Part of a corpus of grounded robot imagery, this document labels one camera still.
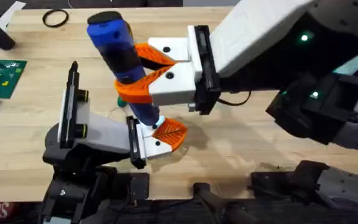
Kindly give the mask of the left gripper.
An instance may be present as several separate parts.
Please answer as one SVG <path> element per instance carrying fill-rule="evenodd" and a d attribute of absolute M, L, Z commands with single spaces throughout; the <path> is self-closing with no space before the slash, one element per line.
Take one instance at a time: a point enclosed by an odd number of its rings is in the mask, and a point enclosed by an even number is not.
<path fill-rule="evenodd" d="M 156 128 L 138 123 L 128 116 L 120 123 L 90 111 L 80 103 L 80 126 L 73 138 L 63 135 L 63 121 L 52 126 L 45 137 L 43 161 L 59 170 L 91 170 L 111 162 L 130 160 L 143 169 L 146 159 L 177 150 L 184 142 L 187 128 L 179 121 L 165 118 Z M 142 157 L 139 137 L 142 138 Z"/>

